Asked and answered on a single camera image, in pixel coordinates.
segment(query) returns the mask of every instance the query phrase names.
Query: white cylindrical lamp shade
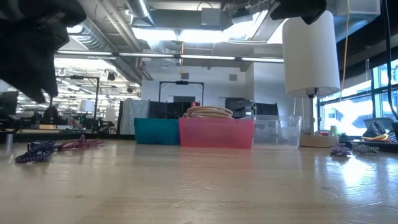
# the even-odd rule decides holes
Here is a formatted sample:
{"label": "white cylindrical lamp shade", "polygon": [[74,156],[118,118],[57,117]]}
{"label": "white cylindrical lamp shade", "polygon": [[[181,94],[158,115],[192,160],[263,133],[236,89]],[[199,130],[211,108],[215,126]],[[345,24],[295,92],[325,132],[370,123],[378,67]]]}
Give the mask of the white cylindrical lamp shade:
{"label": "white cylindrical lamp shade", "polygon": [[340,90],[333,15],[325,11],[311,25],[289,19],[282,31],[286,94],[306,98],[318,88],[319,95]]}

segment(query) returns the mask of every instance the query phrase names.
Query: window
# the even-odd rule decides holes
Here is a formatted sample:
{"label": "window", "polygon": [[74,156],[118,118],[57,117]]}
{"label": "window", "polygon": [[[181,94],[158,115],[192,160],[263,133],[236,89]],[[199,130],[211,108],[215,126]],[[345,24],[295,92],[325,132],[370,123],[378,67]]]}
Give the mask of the window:
{"label": "window", "polygon": [[[392,107],[398,109],[398,60],[391,62],[392,69]],[[392,114],[387,97],[387,65],[372,69],[372,80],[346,88],[340,102],[340,92],[320,100],[322,122],[321,129],[330,130],[331,126],[349,136],[362,136],[366,131],[366,119],[391,118]]]}

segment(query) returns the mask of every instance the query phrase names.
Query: person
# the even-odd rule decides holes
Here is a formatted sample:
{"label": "person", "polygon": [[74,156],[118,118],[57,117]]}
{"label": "person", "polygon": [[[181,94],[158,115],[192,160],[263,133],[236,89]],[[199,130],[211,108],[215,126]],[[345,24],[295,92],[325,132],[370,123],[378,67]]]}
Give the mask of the person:
{"label": "person", "polygon": [[57,108],[52,106],[44,111],[40,124],[67,125],[67,122],[59,117]]}

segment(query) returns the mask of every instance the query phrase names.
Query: yellow cable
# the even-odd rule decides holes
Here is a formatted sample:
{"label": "yellow cable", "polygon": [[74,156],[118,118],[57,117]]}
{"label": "yellow cable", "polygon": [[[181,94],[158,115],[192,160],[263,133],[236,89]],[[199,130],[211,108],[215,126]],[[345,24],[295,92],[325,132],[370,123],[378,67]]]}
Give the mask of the yellow cable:
{"label": "yellow cable", "polygon": [[343,81],[341,82],[341,89],[340,89],[340,100],[343,96],[343,88],[344,88],[344,81],[346,79],[346,72],[347,72],[347,48],[348,48],[348,26],[349,26],[349,14],[351,12],[351,0],[348,0],[348,13],[347,13],[347,26],[346,26],[346,45],[344,51],[344,68],[343,68]]}

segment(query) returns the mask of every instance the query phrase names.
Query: desk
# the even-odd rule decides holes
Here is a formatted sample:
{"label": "desk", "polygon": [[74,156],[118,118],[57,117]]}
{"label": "desk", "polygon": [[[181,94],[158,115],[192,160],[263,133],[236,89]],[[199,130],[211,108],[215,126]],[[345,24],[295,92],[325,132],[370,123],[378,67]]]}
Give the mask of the desk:
{"label": "desk", "polygon": [[[16,153],[26,144],[15,144]],[[396,223],[398,157],[106,141],[15,164],[0,151],[1,223]]]}

